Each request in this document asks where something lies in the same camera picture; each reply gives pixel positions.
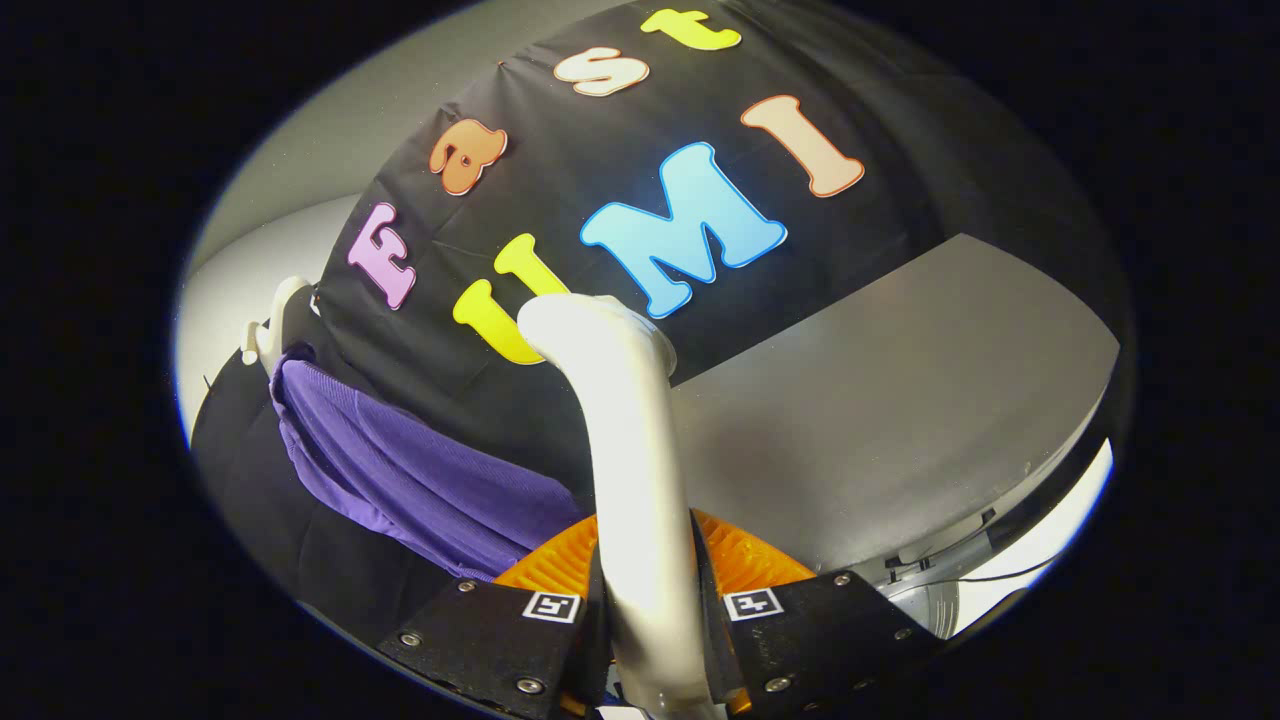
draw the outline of blue letter m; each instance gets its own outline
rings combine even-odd
[[[673,282],[659,263],[698,278],[716,281],[707,240],[709,229],[723,247],[721,260],[741,268],[787,237],[787,228],[765,220],[716,167],[705,142],[681,147],[658,169],[671,218],[659,218],[621,202],[609,202],[582,225],[584,245],[602,245],[617,258],[645,295],[649,315],[666,318],[694,296],[686,282]]]

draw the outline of black fabric cover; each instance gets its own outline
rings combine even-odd
[[[739,46],[698,51],[641,23],[666,0],[588,18],[513,55],[475,68],[475,82],[424,119],[357,202],[317,283],[333,354],[396,404],[480,451],[556,478],[593,510],[590,454],[577,401],[548,364],[516,365],[453,320],[457,297],[488,279],[513,315],[532,297],[493,269],[521,233],[573,292],[613,295],[644,311],[640,287],[604,249],[580,242],[608,202],[668,217],[659,164],[696,141],[768,219],[783,245],[751,264],[692,281],[692,300],[655,324],[689,379],[846,297],[956,233],[987,241],[1056,278],[1121,345],[1102,428],[1121,452],[1132,406],[1133,319],[1119,264],[1085,199],[1050,151],[972,82],[902,38],[818,0],[686,0]],[[553,77],[562,59],[617,47],[650,67],[607,97]],[[430,73],[431,68],[422,68]],[[813,196],[808,176],[762,129],[739,122],[773,95],[865,165],[851,188]],[[426,159],[454,122],[503,129],[509,143],[463,196],[448,195]],[[390,202],[416,284],[398,310],[347,261],[371,208]],[[712,241],[718,260],[717,242]],[[682,278],[669,273],[673,279]],[[230,528],[282,585],[374,642],[445,582],[443,570],[396,541],[320,506],[285,457],[261,368],[227,364],[201,409],[192,446]],[[333,372],[332,366],[325,366]]]

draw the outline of purple cloth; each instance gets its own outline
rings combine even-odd
[[[454,577],[492,582],[585,515],[558,482],[428,428],[284,355],[271,404],[302,484]]]

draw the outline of screw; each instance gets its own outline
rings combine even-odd
[[[539,680],[532,678],[521,678],[516,680],[516,689],[525,694],[541,694],[545,688]]]

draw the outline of cable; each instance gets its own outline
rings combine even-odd
[[[905,591],[902,591],[900,593],[895,593],[895,594],[888,596],[888,600],[893,600],[895,597],[897,597],[900,594],[909,593],[909,592],[911,592],[914,589],[919,589],[919,588],[927,588],[929,585],[945,585],[947,583],[993,583],[996,580],[1009,580],[1009,579],[1012,579],[1012,578],[1018,578],[1018,577],[1025,575],[1028,573],[1034,573],[1036,570],[1039,570],[1041,568],[1044,568],[1050,562],[1053,562],[1055,560],[1057,560],[1059,557],[1061,557],[1061,555],[1062,555],[1062,551],[1057,551],[1053,555],[1051,555],[1047,560],[1042,560],[1041,562],[1037,562],[1036,565],[1032,565],[1030,568],[1028,568],[1025,570],[1019,570],[1016,573],[1010,573],[1007,575],[996,575],[993,578],[975,578],[975,579],[972,579],[972,580],[968,580],[968,579],[964,579],[964,578],[955,578],[955,579],[951,579],[951,580],[933,580],[932,583],[924,583],[924,584],[919,584],[919,585],[913,585],[913,587],[906,588]]]

